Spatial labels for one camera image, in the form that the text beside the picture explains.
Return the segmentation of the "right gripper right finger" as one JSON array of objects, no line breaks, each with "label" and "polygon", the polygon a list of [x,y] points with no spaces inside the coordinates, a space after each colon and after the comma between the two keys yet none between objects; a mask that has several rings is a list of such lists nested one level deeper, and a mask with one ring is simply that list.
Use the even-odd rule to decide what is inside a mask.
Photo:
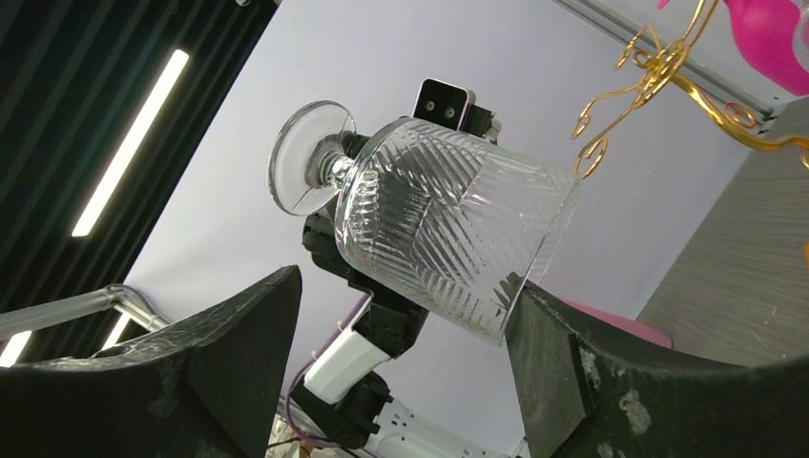
[{"label": "right gripper right finger", "polygon": [[804,457],[808,360],[745,367],[651,343],[516,274],[506,343],[533,457]]}]

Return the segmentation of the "clear wine glass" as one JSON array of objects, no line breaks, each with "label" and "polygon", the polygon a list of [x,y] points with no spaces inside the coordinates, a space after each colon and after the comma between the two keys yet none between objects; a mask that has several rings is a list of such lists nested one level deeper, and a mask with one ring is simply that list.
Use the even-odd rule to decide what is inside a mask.
[{"label": "clear wine glass", "polygon": [[278,133],[268,187],[293,216],[336,206],[334,239],[354,269],[500,344],[526,281],[540,281],[580,179],[482,138],[400,117],[368,139],[331,100]]}]

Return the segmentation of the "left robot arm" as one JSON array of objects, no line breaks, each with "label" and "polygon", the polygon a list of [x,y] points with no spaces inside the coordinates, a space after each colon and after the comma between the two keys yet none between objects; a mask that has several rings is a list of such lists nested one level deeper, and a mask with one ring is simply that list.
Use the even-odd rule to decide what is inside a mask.
[{"label": "left robot arm", "polygon": [[361,448],[392,403],[379,365],[395,360],[436,315],[491,343],[502,339],[511,263],[495,249],[481,198],[500,172],[494,147],[413,117],[359,135],[340,105],[304,108],[283,126],[269,167],[286,213],[321,269],[365,300],[289,397],[340,448]]}]

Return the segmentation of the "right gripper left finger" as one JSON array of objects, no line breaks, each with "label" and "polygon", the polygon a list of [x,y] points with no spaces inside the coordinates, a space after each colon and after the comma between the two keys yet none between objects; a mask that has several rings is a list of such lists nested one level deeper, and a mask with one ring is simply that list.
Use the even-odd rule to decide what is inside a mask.
[{"label": "right gripper left finger", "polygon": [[5,457],[262,457],[301,304],[284,266],[87,359],[1,372]]}]

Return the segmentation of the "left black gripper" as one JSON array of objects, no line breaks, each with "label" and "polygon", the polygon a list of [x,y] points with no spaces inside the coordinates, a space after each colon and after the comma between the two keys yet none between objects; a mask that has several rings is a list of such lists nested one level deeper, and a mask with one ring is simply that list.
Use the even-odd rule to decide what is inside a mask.
[{"label": "left black gripper", "polygon": [[304,247],[369,294],[354,330],[391,357],[428,314],[494,344],[503,334],[503,257],[491,222],[503,162],[484,141],[404,118],[376,135],[349,116],[301,128]]}]

